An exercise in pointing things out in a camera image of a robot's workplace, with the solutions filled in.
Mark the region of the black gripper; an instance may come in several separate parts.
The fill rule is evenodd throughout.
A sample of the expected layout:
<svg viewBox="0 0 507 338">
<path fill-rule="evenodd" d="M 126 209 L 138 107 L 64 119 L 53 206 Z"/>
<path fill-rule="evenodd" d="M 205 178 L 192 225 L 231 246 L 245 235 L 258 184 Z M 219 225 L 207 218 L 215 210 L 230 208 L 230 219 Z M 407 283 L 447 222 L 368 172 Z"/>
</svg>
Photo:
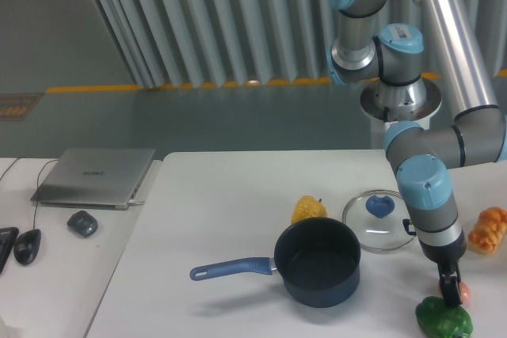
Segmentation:
<svg viewBox="0 0 507 338">
<path fill-rule="evenodd" d="M 460 283 L 461 275 L 459 259 L 466 252 L 466 241 L 459 237 L 456 241 L 443 246 L 428 245 L 419 241 L 424 255 L 434 263 L 437 263 L 439 272 L 439 287 L 447 306 L 461 306 Z"/>
</svg>

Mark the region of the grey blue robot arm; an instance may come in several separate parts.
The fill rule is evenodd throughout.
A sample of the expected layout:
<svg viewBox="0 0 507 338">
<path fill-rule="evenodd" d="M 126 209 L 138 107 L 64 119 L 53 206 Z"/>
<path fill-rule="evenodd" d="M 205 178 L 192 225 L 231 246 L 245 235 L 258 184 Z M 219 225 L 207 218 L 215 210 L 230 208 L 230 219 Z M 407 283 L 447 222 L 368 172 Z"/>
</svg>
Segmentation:
<svg viewBox="0 0 507 338">
<path fill-rule="evenodd" d="M 378 78 L 394 87 L 415 84 L 420 54 L 415 36 L 394 27 L 373 32 L 374 16 L 387 0 L 330 0 L 340 16 L 339 32 L 327 52 L 337 84 Z M 395 173 L 423 253 L 437 264 L 444 301 L 462 302 L 459 259 L 466 239 L 449 170 L 506 157 L 506 118 L 497 106 L 464 0 L 414 0 L 429 25 L 440 73 L 448 85 L 452 127 L 428 131 L 413 121 L 390 126 L 383 146 Z"/>
</svg>

